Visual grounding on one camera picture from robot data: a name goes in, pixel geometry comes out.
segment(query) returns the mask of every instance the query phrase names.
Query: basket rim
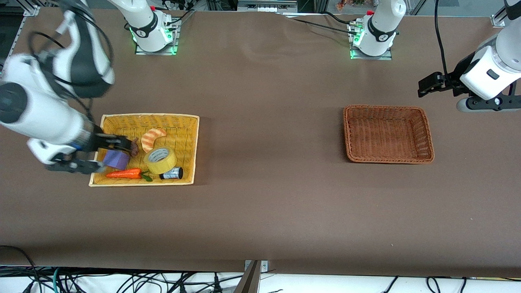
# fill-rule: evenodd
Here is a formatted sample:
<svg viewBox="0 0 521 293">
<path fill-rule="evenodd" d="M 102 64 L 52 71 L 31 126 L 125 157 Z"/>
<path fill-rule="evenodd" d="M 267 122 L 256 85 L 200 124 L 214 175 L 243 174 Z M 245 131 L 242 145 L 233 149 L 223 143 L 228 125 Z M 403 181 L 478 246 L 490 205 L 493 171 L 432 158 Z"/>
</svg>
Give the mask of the basket rim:
<svg viewBox="0 0 521 293">
<path fill-rule="evenodd" d="M 194 146 L 194 167 L 192 171 L 192 180 L 190 182 L 184 183 L 150 183 L 150 184 L 95 184 L 94 183 L 94 173 L 91 173 L 91 178 L 89 180 L 89 187 L 127 187 L 127 186 L 137 186 L 137 187 L 146 187 L 146 186 L 183 186 L 183 185 L 191 185 L 194 184 L 195 181 L 195 167 L 197 164 L 197 142 L 199 141 L 199 123 L 200 116 L 190 115 L 190 114 L 172 114 L 172 113 L 125 113 L 125 114 L 103 114 L 101 116 L 100 128 L 103 128 L 103 123 L 105 122 L 105 118 L 107 117 L 115 117 L 115 116 L 184 116 L 184 117 L 192 117 L 197 120 L 196 125 L 196 136 L 195 136 L 195 146 Z M 98 152 L 94 152 L 94 158 L 98 157 Z"/>
<path fill-rule="evenodd" d="M 426 159 L 401 159 L 401 160 L 375 160 L 375 159 L 366 159 L 361 158 L 359 156 L 356 156 L 353 154 L 351 149 L 351 128 L 349 127 L 348 119 L 347 119 L 347 113 L 350 109 L 353 108 L 377 108 L 377 109 L 411 109 L 411 110 L 418 110 L 421 114 L 421 119 L 425 125 L 426 133 L 427 133 L 427 141 L 429 145 L 430 156 Z M 354 105 L 348 105 L 344 108 L 343 111 L 343 120 L 344 120 L 344 136 L 345 136 L 345 146 L 347 150 L 347 155 L 350 160 L 353 162 L 358 163 L 387 163 L 387 164 L 429 164 L 434 161 L 435 153 L 434 153 L 434 147 L 432 144 L 432 133 L 430 131 L 430 125 L 429 125 L 429 119 L 427 118 L 427 114 L 424 109 L 417 107 L 417 106 L 385 106 L 385 105 L 361 105 L 361 104 L 354 104 Z"/>
</svg>

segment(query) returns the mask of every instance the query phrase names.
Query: yellow wicker basket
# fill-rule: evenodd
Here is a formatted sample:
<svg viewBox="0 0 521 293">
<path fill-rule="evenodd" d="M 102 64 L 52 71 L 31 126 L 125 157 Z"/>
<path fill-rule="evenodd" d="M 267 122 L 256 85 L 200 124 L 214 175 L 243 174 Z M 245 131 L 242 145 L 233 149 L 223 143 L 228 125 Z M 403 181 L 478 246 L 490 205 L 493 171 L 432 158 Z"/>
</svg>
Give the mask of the yellow wicker basket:
<svg viewBox="0 0 521 293">
<path fill-rule="evenodd" d="M 118 186 L 164 186 L 164 185 L 189 185 L 194 183 L 195 153 L 197 149 L 197 137 L 199 135 L 199 117 L 184 114 L 119 114 L 103 115 L 101 128 L 105 133 L 123 135 L 133 140 L 138 138 L 139 154 L 132 157 L 127 169 L 140 168 L 147 170 L 144 162 L 145 152 L 141 147 L 141 137 L 151 128 L 163 128 L 167 135 L 156 139 L 154 147 L 168 145 L 173 148 L 177 157 L 176 166 L 183 168 L 182 179 L 161 180 L 158 175 L 150 174 L 152 182 L 145 179 L 107 178 L 107 173 L 117 169 L 107 167 L 103 173 L 91 174 L 91 187 L 118 187 Z M 102 161 L 107 150 L 99 149 L 94 159 Z"/>
</svg>

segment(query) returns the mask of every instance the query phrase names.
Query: brown object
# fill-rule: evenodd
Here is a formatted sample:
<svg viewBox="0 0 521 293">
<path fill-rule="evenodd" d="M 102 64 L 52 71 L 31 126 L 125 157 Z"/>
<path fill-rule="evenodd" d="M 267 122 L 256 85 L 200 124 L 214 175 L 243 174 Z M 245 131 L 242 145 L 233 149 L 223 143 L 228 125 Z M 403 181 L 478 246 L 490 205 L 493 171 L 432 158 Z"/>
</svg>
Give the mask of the brown object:
<svg viewBox="0 0 521 293">
<path fill-rule="evenodd" d="M 441 69 L 432 17 L 404 17 L 393 60 L 374 61 L 350 59 L 341 32 L 215 11 L 183 22 L 176 56 L 136 56 L 119 11 L 93 13 L 116 74 L 94 102 L 96 121 L 200 116 L 195 182 L 91 188 L 88 176 L 45 171 L 27 137 L 0 127 L 2 244 L 49 266 L 243 272 L 245 259 L 267 259 L 277 273 L 521 276 L 521 112 L 460 113 L 450 91 L 418 98 L 418 80 Z M 62 20 L 42 7 L 15 53 L 28 52 L 31 31 L 52 35 Z M 450 70 L 499 32 L 486 17 L 439 26 Z M 423 108 L 435 161 L 346 163 L 349 104 Z M 27 265 L 5 250 L 0 260 Z"/>
<path fill-rule="evenodd" d="M 139 153 L 138 138 L 134 138 L 130 144 L 130 156 L 135 157 Z"/>
<path fill-rule="evenodd" d="M 419 107 L 344 108 L 348 158 L 362 163 L 428 164 L 434 160 L 429 122 Z"/>
</svg>

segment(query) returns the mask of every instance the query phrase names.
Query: woven basket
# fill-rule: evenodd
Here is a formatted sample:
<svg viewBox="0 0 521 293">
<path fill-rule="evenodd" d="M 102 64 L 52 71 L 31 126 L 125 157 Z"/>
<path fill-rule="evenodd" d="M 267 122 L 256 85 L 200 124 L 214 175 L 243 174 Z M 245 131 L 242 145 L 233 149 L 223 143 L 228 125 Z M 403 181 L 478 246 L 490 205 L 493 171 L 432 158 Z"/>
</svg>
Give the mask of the woven basket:
<svg viewBox="0 0 521 293">
<path fill-rule="evenodd" d="M 428 164 L 434 149 L 419 107 L 350 105 L 344 108 L 348 158 L 362 163 Z"/>
<path fill-rule="evenodd" d="M 195 153 L 197 149 L 197 136 L 199 135 L 199 117 L 184 114 L 120 114 L 103 115 L 101 128 L 105 133 L 126 136 L 133 140 L 139 138 L 139 153 L 130 158 L 127 169 L 140 168 L 147 170 L 144 162 L 145 152 L 141 147 L 141 137 L 151 128 L 163 128 L 167 136 L 156 139 L 154 147 L 168 145 L 173 148 L 177 157 L 177 167 L 183 168 L 182 179 L 161 180 L 158 175 L 150 174 L 152 182 L 145 179 L 123 179 L 107 178 L 107 173 L 117 171 L 107 167 L 103 173 L 91 174 L 89 186 L 153 186 L 153 185 L 188 185 L 194 183 L 195 174 Z M 94 159 L 102 161 L 107 150 L 99 149 L 94 155 Z"/>
</svg>

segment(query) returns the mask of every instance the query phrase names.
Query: white floor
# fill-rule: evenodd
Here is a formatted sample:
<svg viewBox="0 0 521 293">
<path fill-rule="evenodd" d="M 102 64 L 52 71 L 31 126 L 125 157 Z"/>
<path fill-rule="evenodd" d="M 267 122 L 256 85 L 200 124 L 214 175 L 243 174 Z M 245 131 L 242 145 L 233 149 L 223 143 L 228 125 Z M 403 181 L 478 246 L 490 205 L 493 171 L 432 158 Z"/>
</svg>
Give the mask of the white floor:
<svg viewBox="0 0 521 293">
<path fill-rule="evenodd" d="M 219 278 L 238 276 L 241 273 L 219 273 Z M 166 278 L 176 281 L 180 274 L 165 274 Z M 78 284 L 86 293 L 115 293 L 117 289 L 129 277 L 127 275 L 92 276 L 78 279 Z M 393 277 L 372 276 L 327 276 L 327 275 L 289 275 L 289 274 L 263 274 L 261 276 L 259 293 L 273 293 L 281 290 L 281 293 L 382 293 L 387 289 Z M 441 293 L 459 293 L 463 280 L 461 279 L 437 279 Z M 213 273 L 198 273 L 187 282 L 213 283 Z M 223 282 L 223 289 L 234 287 L 239 279 Z M 20 293 L 30 283 L 26 277 L 0 277 L 0 293 Z M 161 284 L 162 292 L 167 288 Z M 202 289 L 203 285 L 187 286 L 188 293 L 194 293 Z M 38 286 L 33 285 L 32 293 L 39 292 Z M 53 293 L 46 288 L 45 293 Z M 429 293 L 425 278 L 400 277 L 392 287 L 390 293 Z M 467 280 L 464 293 L 519 293 L 521 282 L 501 280 Z M 139 293 L 160 293 L 159 287 L 146 284 Z"/>
</svg>

